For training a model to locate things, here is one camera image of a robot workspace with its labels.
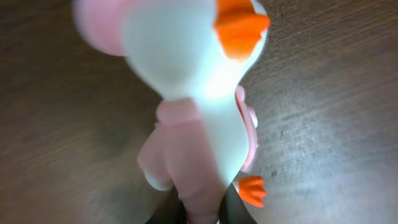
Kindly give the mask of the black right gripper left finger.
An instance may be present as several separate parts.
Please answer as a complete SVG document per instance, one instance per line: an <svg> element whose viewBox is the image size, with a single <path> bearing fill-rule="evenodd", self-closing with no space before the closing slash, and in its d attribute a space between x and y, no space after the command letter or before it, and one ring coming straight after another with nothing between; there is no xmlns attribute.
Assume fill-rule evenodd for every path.
<svg viewBox="0 0 398 224"><path fill-rule="evenodd" d="M157 207L146 224L187 224L187 214L178 192L173 187L164 202Z"/></svg>

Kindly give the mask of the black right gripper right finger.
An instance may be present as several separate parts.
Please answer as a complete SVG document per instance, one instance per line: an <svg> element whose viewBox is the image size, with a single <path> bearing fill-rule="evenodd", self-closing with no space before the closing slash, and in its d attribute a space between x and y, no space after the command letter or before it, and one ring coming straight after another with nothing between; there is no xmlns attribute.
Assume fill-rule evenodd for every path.
<svg viewBox="0 0 398 224"><path fill-rule="evenodd" d="M233 184L228 187L221 202L219 221L220 224L257 224Z"/></svg>

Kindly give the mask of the white duck toy pink hat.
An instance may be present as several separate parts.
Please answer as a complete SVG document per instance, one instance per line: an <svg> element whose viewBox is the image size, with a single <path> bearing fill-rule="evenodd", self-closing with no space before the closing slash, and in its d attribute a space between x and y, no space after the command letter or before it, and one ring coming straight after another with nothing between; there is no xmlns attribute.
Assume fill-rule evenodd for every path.
<svg viewBox="0 0 398 224"><path fill-rule="evenodd" d="M271 20L256 0L77 0L83 40L125 58L161 97L137 163L154 189L177 189L187 223L220 223L233 184L243 203L263 206L257 117L240 85L266 45Z"/></svg>

